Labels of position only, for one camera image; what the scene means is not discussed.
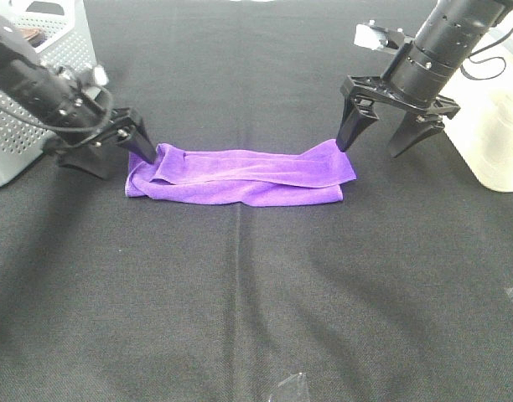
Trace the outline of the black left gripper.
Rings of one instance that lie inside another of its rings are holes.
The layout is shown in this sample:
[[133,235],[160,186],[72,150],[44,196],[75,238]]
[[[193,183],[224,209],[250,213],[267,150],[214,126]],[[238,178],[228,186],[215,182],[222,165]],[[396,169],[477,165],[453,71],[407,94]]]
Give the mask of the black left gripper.
[[72,168],[96,178],[111,177],[111,167],[106,149],[93,147],[114,137],[115,144],[140,157],[146,163],[154,163],[156,148],[144,131],[142,116],[133,108],[114,109],[104,123],[95,128],[69,128],[70,140],[56,137],[44,143],[46,153],[55,153],[59,167]]

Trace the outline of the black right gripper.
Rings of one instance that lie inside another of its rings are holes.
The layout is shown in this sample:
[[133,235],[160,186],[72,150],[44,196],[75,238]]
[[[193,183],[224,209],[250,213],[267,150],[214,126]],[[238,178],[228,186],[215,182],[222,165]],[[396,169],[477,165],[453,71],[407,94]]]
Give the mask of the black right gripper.
[[395,106],[407,113],[388,143],[392,157],[402,155],[415,144],[443,131],[443,118],[453,119],[458,103],[440,94],[447,83],[444,77],[418,75],[408,79],[385,80],[379,76],[349,75],[341,86],[345,98],[336,145],[346,152],[357,137],[379,120],[376,102]]

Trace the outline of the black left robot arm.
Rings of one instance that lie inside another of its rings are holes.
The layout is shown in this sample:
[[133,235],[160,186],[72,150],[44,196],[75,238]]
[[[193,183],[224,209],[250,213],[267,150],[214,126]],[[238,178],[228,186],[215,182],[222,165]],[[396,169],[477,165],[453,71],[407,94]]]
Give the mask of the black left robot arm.
[[112,142],[152,164],[157,153],[132,108],[115,108],[112,93],[97,75],[100,66],[81,74],[43,64],[18,28],[0,15],[0,90],[33,117],[34,126],[49,130],[42,151],[58,166],[98,178],[108,170],[101,147]]

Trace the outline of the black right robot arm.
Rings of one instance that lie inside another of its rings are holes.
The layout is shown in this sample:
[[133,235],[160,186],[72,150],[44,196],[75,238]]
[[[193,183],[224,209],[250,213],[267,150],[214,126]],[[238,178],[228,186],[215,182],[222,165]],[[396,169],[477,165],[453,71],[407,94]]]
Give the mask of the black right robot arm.
[[413,37],[397,30],[362,24],[375,35],[375,47],[393,55],[379,76],[348,76],[336,138],[346,152],[356,138],[378,120],[375,103],[405,112],[388,143],[393,157],[443,131],[459,105],[441,91],[463,62],[474,54],[484,35],[513,11],[513,1],[439,1]]

